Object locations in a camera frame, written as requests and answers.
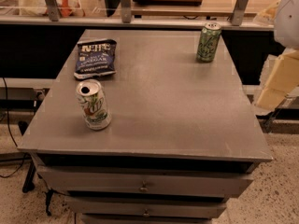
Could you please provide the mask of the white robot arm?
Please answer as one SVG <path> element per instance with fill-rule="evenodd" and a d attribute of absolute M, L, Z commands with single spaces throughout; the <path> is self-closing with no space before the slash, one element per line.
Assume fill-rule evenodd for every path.
<path fill-rule="evenodd" d="M 274 18 L 274 38 L 285 47 L 274 62 L 254 105 L 274 111 L 299 85 L 299 0 L 280 0 Z"/>

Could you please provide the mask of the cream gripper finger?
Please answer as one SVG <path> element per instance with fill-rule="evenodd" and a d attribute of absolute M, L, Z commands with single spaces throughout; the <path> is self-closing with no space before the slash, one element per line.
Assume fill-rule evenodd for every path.
<path fill-rule="evenodd" d="M 286 96 L 299 85 L 299 50 L 286 49 L 276 57 L 255 105 L 274 111 Z"/>

